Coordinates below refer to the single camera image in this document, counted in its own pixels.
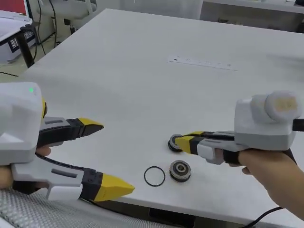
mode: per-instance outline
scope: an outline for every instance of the table leg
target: table leg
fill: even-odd
[[[29,45],[24,37],[23,33],[20,33],[17,37],[16,37],[18,46],[20,48],[20,51],[23,55],[24,61],[27,65],[28,68],[30,68],[32,65],[34,65],[34,60],[33,60],[33,56],[30,52],[29,49]]]

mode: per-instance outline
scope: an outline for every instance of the white laptop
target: white laptop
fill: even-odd
[[[0,41],[32,23],[26,0],[0,0]]]

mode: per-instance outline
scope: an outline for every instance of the black rubber o-ring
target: black rubber o-ring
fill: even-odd
[[[162,171],[162,173],[163,173],[163,180],[162,180],[162,182],[160,183],[160,184],[156,184],[156,185],[154,185],[154,184],[151,184],[151,183],[149,183],[148,181],[147,181],[147,179],[146,179],[146,173],[147,173],[147,171],[148,170],[150,170],[150,169],[159,169],[160,171]],[[149,168],[147,168],[146,169],[146,171],[144,172],[144,174],[143,174],[143,178],[144,178],[144,181],[148,184],[148,185],[150,185],[150,186],[152,186],[152,187],[159,187],[159,186],[161,186],[164,182],[165,182],[165,180],[166,180],[166,174],[165,174],[165,171],[162,169],[162,168],[160,168],[160,167],[158,167],[158,166],[151,166],[151,167],[149,167]]]

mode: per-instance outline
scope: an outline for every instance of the black cable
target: black cable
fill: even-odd
[[[94,206],[97,206],[97,207],[99,207],[99,208],[102,208],[102,209],[105,209],[105,210],[108,210],[108,211],[111,211],[111,212],[114,212],[114,213],[118,213],[118,214],[121,214],[121,215],[129,216],[129,217],[132,217],[132,218],[135,218],[135,219],[136,219],[136,217],[131,216],[131,215],[128,215],[128,214],[125,214],[125,213],[122,213],[122,212],[120,212],[120,211],[116,211],[116,210],[113,210],[113,209],[109,209],[109,208],[106,208],[106,207],[102,207],[102,206],[100,206],[98,203],[96,203],[96,202],[94,202],[94,201],[92,201],[92,200],[86,200],[86,199],[82,199],[82,198],[81,198],[81,200],[82,200],[82,201],[85,201],[85,202],[87,202],[87,203],[90,203],[90,204],[92,204],[92,205],[94,205]]]
[[[52,3],[52,0],[49,0],[49,3],[51,4],[51,7],[53,9],[54,12],[54,21],[55,21],[55,41],[54,41],[54,48],[56,47],[56,43],[57,43],[57,18],[56,18],[56,12],[55,12],[55,8],[54,5]]]
[[[10,73],[5,73],[5,72],[2,72],[2,71],[0,71],[0,74],[5,74],[5,75],[14,76],[14,77],[19,77],[18,75],[13,75],[13,74],[10,74]]]
[[[275,212],[277,210],[281,210],[283,209],[282,207],[276,207],[273,208],[271,210],[266,211],[264,214],[262,214],[260,217],[258,217],[256,220],[250,222],[248,225],[240,227],[240,228],[252,228],[256,223],[258,223],[262,218],[264,218],[265,216],[269,215],[272,212]]]
[[[46,51],[44,50],[43,44],[41,42],[40,34],[39,34],[40,24],[41,24],[41,16],[42,16],[40,0],[37,0],[37,2],[38,2],[38,5],[39,5],[39,24],[38,24],[38,29],[37,29],[37,37],[39,39],[39,43],[40,43],[40,45],[42,47],[43,53],[44,53],[44,55],[46,55]]]
[[[35,59],[37,57],[37,52],[38,52],[38,36],[37,36],[36,31],[35,31],[35,28],[33,28],[32,33],[34,34],[34,36],[36,38],[36,42],[35,42],[35,54],[34,54],[34,57],[33,57],[33,63],[35,63]]]

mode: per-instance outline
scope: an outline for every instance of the red laptop screen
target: red laptop screen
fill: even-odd
[[[23,0],[0,0],[0,10],[26,14]]]

